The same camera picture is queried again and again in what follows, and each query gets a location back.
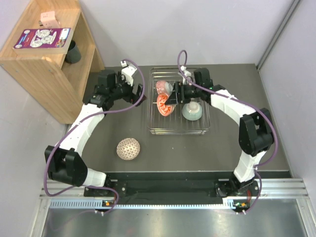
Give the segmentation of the red floral bowl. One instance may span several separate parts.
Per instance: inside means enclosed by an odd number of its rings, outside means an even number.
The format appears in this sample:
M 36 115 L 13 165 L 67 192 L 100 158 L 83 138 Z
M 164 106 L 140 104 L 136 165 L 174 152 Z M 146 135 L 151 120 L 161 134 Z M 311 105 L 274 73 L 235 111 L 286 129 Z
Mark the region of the red floral bowl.
M 161 93 L 157 97 L 158 111 L 161 115 L 163 115 L 165 117 L 170 115 L 176 107 L 176 105 L 166 105 L 165 104 L 166 101 L 168 100 L 168 98 L 169 98 L 169 95 L 166 93 Z

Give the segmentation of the red daisy patterned bowl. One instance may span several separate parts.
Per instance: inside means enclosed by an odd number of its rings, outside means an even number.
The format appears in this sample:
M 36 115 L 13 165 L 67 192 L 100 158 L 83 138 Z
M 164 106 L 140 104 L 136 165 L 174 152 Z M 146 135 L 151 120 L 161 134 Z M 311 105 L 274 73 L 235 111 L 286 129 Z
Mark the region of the red daisy patterned bowl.
M 156 82 L 156 91 L 158 95 L 162 93 L 170 95 L 172 93 L 172 90 L 173 90 L 173 86 L 167 81 L 159 80 Z

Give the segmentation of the mint green bowl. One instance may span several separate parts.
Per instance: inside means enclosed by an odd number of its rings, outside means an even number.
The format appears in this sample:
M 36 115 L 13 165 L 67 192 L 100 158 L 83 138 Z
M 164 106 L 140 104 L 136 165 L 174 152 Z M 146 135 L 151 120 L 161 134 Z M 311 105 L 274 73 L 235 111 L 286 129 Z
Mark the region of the mint green bowl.
M 202 117 L 202 107 L 198 102 L 191 101 L 182 108 L 182 115 L 190 121 L 199 120 Z

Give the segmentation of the metal wire dish rack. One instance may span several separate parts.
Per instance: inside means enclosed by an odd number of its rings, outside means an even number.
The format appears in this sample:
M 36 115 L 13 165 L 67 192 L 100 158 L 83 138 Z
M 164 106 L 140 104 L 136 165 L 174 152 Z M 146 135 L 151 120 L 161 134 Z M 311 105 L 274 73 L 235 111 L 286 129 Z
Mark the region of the metal wire dish rack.
M 176 105 L 170 115 L 166 117 L 161 115 L 157 107 L 156 83 L 158 81 L 166 81 L 174 85 L 176 82 L 181 82 L 182 77 L 178 74 L 176 67 L 153 67 L 150 69 L 148 129 L 152 134 L 202 135 L 210 129 L 209 105 L 199 98 L 193 99 L 202 107 L 202 116 L 198 120 L 190 121 L 182 115 L 183 104 Z

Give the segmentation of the beige lattice patterned bowl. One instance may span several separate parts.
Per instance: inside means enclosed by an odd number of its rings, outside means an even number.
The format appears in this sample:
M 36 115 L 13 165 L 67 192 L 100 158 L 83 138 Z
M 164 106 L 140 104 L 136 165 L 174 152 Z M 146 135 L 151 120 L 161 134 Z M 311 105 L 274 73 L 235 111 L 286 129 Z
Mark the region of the beige lattice patterned bowl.
M 125 138 L 117 145 L 117 155 L 122 160 L 135 159 L 140 153 L 140 144 L 134 138 Z

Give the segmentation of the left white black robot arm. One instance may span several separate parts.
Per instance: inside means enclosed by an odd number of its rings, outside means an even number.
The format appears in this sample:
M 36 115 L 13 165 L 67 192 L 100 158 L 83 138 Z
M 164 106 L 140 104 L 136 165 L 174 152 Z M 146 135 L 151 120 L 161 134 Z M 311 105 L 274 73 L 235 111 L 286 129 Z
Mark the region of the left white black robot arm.
M 88 168 L 81 156 L 93 130 L 108 113 L 112 113 L 111 107 L 116 100 L 124 100 L 134 107 L 145 100 L 142 84 L 138 85 L 136 93 L 133 92 L 133 77 L 137 72 L 134 66 L 126 66 L 117 73 L 102 70 L 98 74 L 98 83 L 70 130 L 60 142 L 48 146 L 44 152 L 45 182 L 51 179 L 74 187 L 95 186 L 102 196 L 111 192 L 112 184 L 106 180 L 107 175 Z

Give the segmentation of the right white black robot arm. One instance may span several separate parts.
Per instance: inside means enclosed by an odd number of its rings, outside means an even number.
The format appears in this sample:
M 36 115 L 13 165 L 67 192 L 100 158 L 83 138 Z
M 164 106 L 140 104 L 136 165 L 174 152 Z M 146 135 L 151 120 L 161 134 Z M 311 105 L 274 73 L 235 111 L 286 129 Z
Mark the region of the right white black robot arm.
M 262 157 L 275 141 L 270 111 L 256 109 L 238 100 L 223 86 L 214 85 L 206 68 L 190 73 L 185 66 L 181 66 L 179 74 L 183 82 L 175 83 L 167 105 L 185 104 L 199 98 L 225 113 L 239 126 L 239 162 L 229 180 L 219 181 L 215 188 L 220 197 L 243 195 L 253 183 Z

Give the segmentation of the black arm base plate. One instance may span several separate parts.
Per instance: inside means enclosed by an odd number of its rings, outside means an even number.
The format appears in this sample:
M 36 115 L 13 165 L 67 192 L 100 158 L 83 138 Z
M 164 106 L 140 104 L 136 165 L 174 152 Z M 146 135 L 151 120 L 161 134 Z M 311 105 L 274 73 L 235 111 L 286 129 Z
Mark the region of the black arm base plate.
M 166 179 L 166 180 L 107 180 L 105 187 L 116 190 L 120 197 L 140 194 L 204 194 L 211 197 L 248 195 L 258 191 L 257 182 L 234 186 L 229 180 Z

